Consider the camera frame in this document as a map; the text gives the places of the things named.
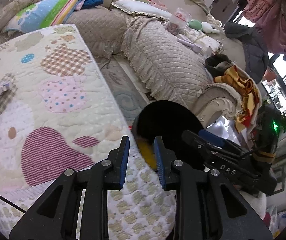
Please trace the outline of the green yellow sponge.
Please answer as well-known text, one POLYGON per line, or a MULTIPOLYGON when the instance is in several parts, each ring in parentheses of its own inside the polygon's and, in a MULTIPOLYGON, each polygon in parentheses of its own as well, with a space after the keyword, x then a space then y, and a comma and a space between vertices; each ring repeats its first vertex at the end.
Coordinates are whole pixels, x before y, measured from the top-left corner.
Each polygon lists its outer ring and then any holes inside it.
POLYGON ((157 161, 155 159, 155 155, 153 153, 153 147, 149 145, 146 141, 143 139, 138 139, 136 141, 136 144, 138 146, 138 149, 140 150, 140 154, 144 158, 145 162, 148 164, 148 166, 156 171, 157 170, 157 161))

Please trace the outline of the black trash bin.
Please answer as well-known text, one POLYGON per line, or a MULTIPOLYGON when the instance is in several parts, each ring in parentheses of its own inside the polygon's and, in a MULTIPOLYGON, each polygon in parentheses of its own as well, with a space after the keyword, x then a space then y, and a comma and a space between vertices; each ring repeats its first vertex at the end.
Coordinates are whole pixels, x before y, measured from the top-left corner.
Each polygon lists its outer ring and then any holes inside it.
POLYGON ((185 130, 198 134, 203 129, 197 117, 186 107, 172 101, 160 100, 147 105, 136 117, 131 132, 135 141, 143 139, 153 147, 154 139, 161 136, 166 149, 176 158, 197 170, 204 165, 196 153, 189 153, 182 139, 185 130))

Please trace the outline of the yellow red cloth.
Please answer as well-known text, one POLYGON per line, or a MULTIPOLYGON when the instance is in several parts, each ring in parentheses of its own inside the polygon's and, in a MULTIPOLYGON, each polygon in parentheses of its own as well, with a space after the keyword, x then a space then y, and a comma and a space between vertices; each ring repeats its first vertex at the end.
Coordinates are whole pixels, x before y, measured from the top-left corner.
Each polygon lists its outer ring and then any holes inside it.
POLYGON ((236 115, 235 128, 238 133, 246 130, 249 134, 256 126, 259 108, 262 105, 261 93, 254 80, 238 66, 229 67, 223 75, 214 78, 215 83, 231 86, 242 98, 242 111, 236 115))

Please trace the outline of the beige quilted sofa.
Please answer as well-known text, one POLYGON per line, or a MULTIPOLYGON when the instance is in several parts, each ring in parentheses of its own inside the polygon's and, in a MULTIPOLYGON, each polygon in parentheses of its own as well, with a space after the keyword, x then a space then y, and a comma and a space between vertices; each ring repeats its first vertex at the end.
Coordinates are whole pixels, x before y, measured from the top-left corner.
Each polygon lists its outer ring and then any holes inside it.
POLYGON ((220 113, 234 119, 240 113, 240 94, 214 83, 203 57, 180 44, 157 18, 96 7, 73 12, 67 23, 76 25, 94 56, 123 53, 156 100, 174 101, 208 118, 220 113))

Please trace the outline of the purple hair brush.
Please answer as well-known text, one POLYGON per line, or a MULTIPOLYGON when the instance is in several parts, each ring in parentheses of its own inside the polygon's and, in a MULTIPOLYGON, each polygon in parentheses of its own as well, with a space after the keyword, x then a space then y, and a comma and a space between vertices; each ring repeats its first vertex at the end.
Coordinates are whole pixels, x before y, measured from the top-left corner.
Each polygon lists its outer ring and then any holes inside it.
POLYGON ((178 34, 177 35, 177 41, 179 43, 183 44, 184 46, 189 47, 195 53, 200 53, 201 52, 202 47, 200 47, 199 45, 193 43, 189 38, 187 38, 186 36, 184 36, 182 34, 178 34))

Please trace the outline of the black padded jacket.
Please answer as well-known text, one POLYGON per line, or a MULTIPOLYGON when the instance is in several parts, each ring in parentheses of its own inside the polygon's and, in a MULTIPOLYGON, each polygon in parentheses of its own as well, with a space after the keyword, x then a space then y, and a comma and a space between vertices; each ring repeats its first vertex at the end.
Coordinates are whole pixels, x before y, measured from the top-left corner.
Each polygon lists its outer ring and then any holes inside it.
POLYGON ((268 49, 261 34, 254 28, 235 22, 227 22, 224 26, 227 38, 242 42, 247 74, 260 83, 269 63, 268 49))

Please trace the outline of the patchwork quilted blanket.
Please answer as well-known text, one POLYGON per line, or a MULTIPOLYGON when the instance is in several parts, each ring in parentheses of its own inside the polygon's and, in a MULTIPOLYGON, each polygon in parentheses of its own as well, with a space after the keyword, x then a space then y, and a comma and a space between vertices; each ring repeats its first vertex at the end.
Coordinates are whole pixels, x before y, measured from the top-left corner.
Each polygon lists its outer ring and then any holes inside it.
POLYGON ((0 233, 66 169, 86 170, 131 136, 77 27, 65 24, 0 45, 0 233))

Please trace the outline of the green white plush toy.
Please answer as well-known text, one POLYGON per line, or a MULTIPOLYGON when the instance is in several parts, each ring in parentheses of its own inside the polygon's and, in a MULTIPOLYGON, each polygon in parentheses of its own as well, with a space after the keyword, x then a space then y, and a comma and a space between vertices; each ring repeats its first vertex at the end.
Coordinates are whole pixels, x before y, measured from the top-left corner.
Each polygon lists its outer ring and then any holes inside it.
POLYGON ((192 29, 202 31, 203 33, 219 34, 219 30, 215 29, 214 25, 209 24, 208 22, 200 22, 198 20, 192 19, 187 22, 187 25, 192 29))

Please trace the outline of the clear candy jar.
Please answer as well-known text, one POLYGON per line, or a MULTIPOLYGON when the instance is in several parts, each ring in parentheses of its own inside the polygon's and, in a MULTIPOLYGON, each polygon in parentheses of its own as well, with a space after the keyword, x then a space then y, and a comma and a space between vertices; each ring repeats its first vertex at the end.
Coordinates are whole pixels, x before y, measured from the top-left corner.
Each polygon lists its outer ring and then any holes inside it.
POLYGON ((172 14, 170 20, 166 23, 165 29, 174 36, 177 36, 182 31, 187 22, 191 19, 191 15, 182 8, 177 8, 172 14))

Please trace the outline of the pink hanging clothes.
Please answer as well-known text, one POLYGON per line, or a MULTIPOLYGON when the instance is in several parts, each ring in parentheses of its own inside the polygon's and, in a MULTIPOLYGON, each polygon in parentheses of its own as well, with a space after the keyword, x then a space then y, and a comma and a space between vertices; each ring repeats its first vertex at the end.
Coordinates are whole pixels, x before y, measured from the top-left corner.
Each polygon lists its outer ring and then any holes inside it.
POLYGON ((243 16, 253 22, 270 53, 286 55, 286 0, 247 0, 243 16))

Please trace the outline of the white ruffled cushion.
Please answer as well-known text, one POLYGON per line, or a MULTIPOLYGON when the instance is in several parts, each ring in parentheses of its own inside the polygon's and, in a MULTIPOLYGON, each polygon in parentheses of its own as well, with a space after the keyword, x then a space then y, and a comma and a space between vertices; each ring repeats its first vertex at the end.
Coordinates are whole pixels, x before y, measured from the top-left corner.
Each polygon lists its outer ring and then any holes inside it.
POLYGON ((136 0, 119 0, 112 2, 111 5, 129 15, 156 17, 164 21, 169 20, 172 16, 168 11, 158 9, 148 3, 136 0))

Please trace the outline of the striped colourful pillow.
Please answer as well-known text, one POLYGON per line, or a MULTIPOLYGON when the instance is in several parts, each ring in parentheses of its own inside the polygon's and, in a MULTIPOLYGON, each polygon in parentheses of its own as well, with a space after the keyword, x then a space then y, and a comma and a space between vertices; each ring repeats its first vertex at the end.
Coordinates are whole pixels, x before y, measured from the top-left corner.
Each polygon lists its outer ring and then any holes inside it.
POLYGON ((19 11, 3 28, 3 32, 30 33, 66 22, 82 0, 42 0, 19 11))

